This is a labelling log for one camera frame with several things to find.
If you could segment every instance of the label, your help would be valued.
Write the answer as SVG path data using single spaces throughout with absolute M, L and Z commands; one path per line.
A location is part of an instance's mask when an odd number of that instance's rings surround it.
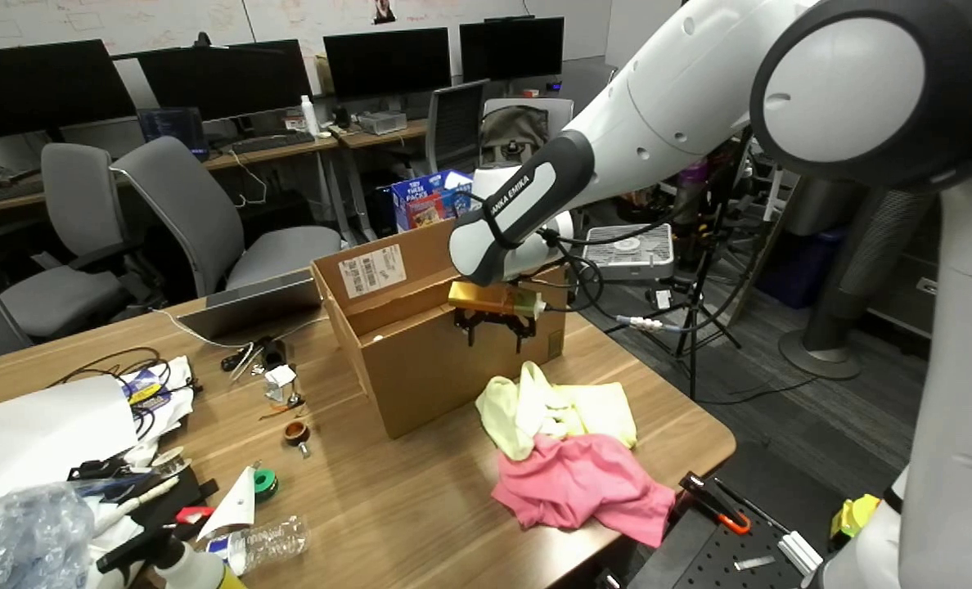
M 342 262 L 348 298 L 362 298 L 407 282 L 407 259 L 398 246 L 385 246 L 357 259 Z

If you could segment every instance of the keyboard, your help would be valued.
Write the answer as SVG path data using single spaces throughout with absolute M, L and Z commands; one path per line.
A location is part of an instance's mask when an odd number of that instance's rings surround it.
M 253 149 L 273 149 L 273 146 L 290 146 L 290 145 L 313 145 L 311 135 L 254 135 L 218 145 L 218 149 L 253 154 Z

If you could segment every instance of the yellow object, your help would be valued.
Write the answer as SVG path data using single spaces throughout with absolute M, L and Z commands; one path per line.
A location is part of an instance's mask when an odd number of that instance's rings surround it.
M 223 568 L 223 578 L 218 578 L 218 589 L 244 589 L 244 582 L 235 578 L 235 571 L 225 566 L 225 568 Z
M 540 316 L 547 310 L 547 301 L 531 289 L 513 283 L 474 283 L 474 282 L 453 282 L 447 283 L 447 303 L 480 313 L 501 313 L 501 316 Z
M 878 507 L 880 507 L 880 496 L 875 496 L 875 494 L 846 501 L 840 510 L 832 520 L 832 537 L 839 537 L 839 533 L 856 537 L 870 523 Z
M 637 441 L 622 382 L 549 387 L 536 364 L 522 367 L 522 382 L 508 376 L 489 379 L 474 406 L 486 430 L 510 461 L 525 461 L 536 436 L 612 436 L 626 449 Z

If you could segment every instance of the green object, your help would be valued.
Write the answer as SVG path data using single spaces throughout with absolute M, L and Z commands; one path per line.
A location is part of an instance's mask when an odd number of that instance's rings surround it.
M 254 466 L 254 501 L 278 494 L 278 475 L 273 466 Z

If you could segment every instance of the plastic bag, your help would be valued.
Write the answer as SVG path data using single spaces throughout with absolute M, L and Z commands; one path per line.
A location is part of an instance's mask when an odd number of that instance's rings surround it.
M 390 192 L 398 232 L 444 223 L 472 210 L 472 180 L 454 169 L 398 180 Z
M 0 496 L 0 585 L 80 589 L 88 577 L 95 516 L 68 483 Z

